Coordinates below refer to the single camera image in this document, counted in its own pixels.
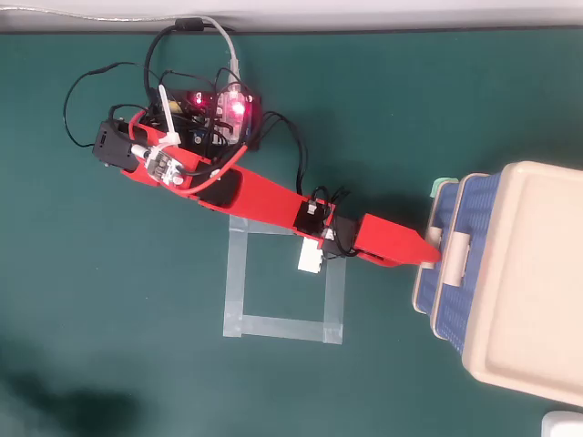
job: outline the black cable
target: black cable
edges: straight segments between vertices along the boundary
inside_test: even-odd
[[[158,45],[160,40],[164,36],[169,35],[172,32],[174,32],[175,30],[178,30],[178,26],[177,25],[170,25],[170,26],[166,27],[165,29],[160,30],[158,32],[158,34],[154,37],[154,39],[152,40],[151,44],[148,47],[148,52],[146,53],[146,60],[144,61],[144,66],[147,69],[149,69],[149,64],[152,61],[152,55],[154,54],[154,49],[156,48],[156,46]],[[148,74],[148,71],[146,71],[146,70],[144,70],[144,88],[146,90],[146,96],[148,96],[148,101],[149,101],[150,105],[153,106],[156,102],[156,91],[154,91],[149,86],[149,74]]]
[[[152,73],[149,68],[137,63],[137,62],[128,62],[128,61],[121,61],[121,62],[114,62],[113,64],[109,64],[108,66],[102,66],[101,68],[95,69],[95,70],[91,70],[91,71],[87,71],[86,73],[82,74],[80,77],[77,78],[77,80],[75,82],[73,82],[73,85],[69,88],[69,90],[66,93],[65,96],[65,102],[63,103],[63,123],[65,124],[65,131],[66,134],[68,135],[68,137],[71,139],[71,141],[73,141],[77,146],[79,147],[91,147],[94,145],[94,143],[87,143],[87,144],[81,144],[79,143],[74,137],[73,134],[71,134],[71,131],[69,130],[69,124],[66,121],[66,109],[69,103],[69,98],[71,97],[71,93],[73,93],[73,90],[75,89],[75,87],[77,86],[77,84],[79,82],[81,82],[81,80],[83,80],[85,77],[88,76],[94,76],[94,75],[101,75],[103,73],[106,73],[109,70],[112,70],[113,68],[116,68],[117,66],[140,66],[142,68],[144,68],[144,71],[147,75],[153,75],[154,77],[158,78],[158,76],[156,76],[154,73]]]
[[[139,109],[141,109],[142,111],[147,111],[148,109],[145,107],[141,107],[140,105],[134,105],[133,103],[121,103],[119,105],[114,105],[109,109],[109,113],[107,115],[107,123],[109,124],[109,127],[111,128],[111,131],[114,133],[114,135],[120,139],[123,139],[124,141],[127,141],[128,143],[132,143],[132,144],[138,144],[142,147],[148,147],[149,148],[149,144],[148,141],[141,141],[137,138],[135,139],[131,139],[129,136],[124,136],[121,132],[119,132],[119,130],[116,128],[115,125],[115,119],[114,119],[114,115],[116,114],[116,111],[118,109],[120,109],[121,107],[137,107]]]
[[[336,190],[336,192],[332,195],[331,199],[333,199],[334,203],[335,203],[335,208],[334,208],[334,213],[332,215],[332,234],[334,236],[334,241],[336,241],[336,247],[338,248],[338,251],[347,258],[352,258],[357,256],[361,251],[354,249],[353,248],[353,242],[351,242],[350,248],[345,249],[343,247],[343,244],[340,242],[340,239],[338,238],[338,226],[337,226],[337,220],[336,218],[338,217],[337,214],[337,210],[338,207],[340,206],[340,204],[343,202],[343,200],[350,194],[350,191],[347,190],[344,187],[340,187]]]
[[[170,35],[174,31],[199,32],[204,30],[205,28],[214,28],[214,25],[210,23],[204,23],[201,18],[197,17],[177,19],[174,25],[169,25],[168,27],[160,30],[158,34],[154,37],[154,39],[152,40],[148,47],[148,52],[146,53],[146,60],[144,61],[144,66],[146,66],[146,68],[149,68],[149,65],[152,61],[152,56],[154,55],[154,50],[156,49],[156,46],[164,36]],[[227,32],[234,32],[233,29],[231,29],[230,27],[223,27],[223,29],[225,29],[225,31]],[[149,103],[151,105],[154,105],[154,102],[156,101],[156,92],[152,88],[150,88],[148,75],[144,75],[144,88],[146,90],[146,95],[148,96]]]
[[[264,117],[264,119],[262,121],[263,125],[267,124],[267,121],[272,117],[277,118],[277,120],[274,123],[272,123],[271,126],[267,130],[262,131],[262,133],[259,137],[259,141],[261,141],[267,134],[269,134],[269,132],[281,121],[287,126],[288,130],[291,133],[291,136],[293,137],[296,145],[298,146],[299,163],[298,163],[298,171],[296,173],[295,186],[296,186],[296,192],[302,196],[303,177],[305,175],[306,168],[308,167],[308,149],[302,142],[302,139],[301,139],[300,133],[299,133],[299,129],[287,117],[283,116],[282,114],[280,114],[278,112],[267,111],[267,112],[265,112],[265,114],[263,114],[263,117]]]
[[[164,70],[164,73],[162,73],[160,75],[160,84],[163,84],[163,80],[164,77],[166,77],[167,75],[174,75],[174,76],[183,76],[183,77],[190,77],[192,79],[197,79],[201,82],[206,83],[208,86],[210,86],[210,88],[214,91],[214,85],[212,84],[212,82],[210,82],[206,77],[203,76],[197,76],[197,75],[188,75],[186,73],[180,73],[179,71],[174,71],[174,70]]]

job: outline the green mat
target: green mat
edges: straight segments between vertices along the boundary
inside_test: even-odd
[[[3,435],[524,436],[560,408],[475,381],[414,312],[415,269],[347,265],[342,346],[222,337],[228,218],[136,184],[72,145],[81,73],[142,62],[152,36],[0,36]],[[434,179],[542,160],[583,167],[583,30],[239,36],[241,73],[297,122],[305,187],[422,229]],[[153,66],[214,75],[217,36],[172,36]],[[89,78],[71,127],[92,141],[141,70]],[[177,80],[176,85],[188,82]],[[274,131],[244,165],[293,187]],[[251,236],[245,313],[318,320],[300,239]]]

